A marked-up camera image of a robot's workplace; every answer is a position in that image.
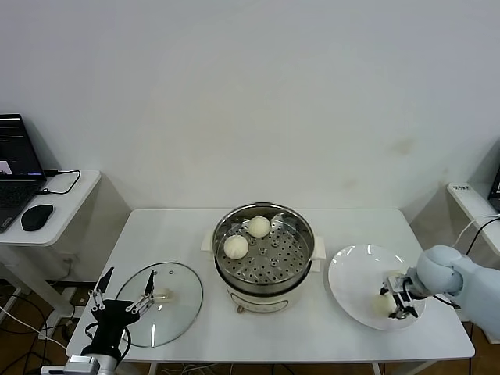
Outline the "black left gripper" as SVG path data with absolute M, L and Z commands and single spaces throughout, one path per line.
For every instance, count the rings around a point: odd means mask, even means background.
M 140 319 L 139 314 L 144 314 L 154 303 L 154 277 L 152 270 L 145 286 L 142 297 L 135 303 L 131 301 L 111 300 L 103 297 L 113 275 L 114 268 L 98 280 L 95 287 L 88 292 L 95 321 L 85 328 L 85 333 L 95 327 L 91 343 L 81 350 L 81 355 L 126 355 L 131 347 L 131 334 L 128 326 Z M 127 348 L 123 354 L 120 351 L 122 335 L 126 335 Z

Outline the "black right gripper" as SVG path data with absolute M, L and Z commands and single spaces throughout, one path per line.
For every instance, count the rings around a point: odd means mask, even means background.
M 408 277 L 395 278 L 395 304 L 397 309 L 389 314 L 390 319 L 406 319 L 409 316 L 417 318 L 416 300 L 409 291 Z M 380 295 L 385 295 L 389 289 L 383 286 L 380 289 Z

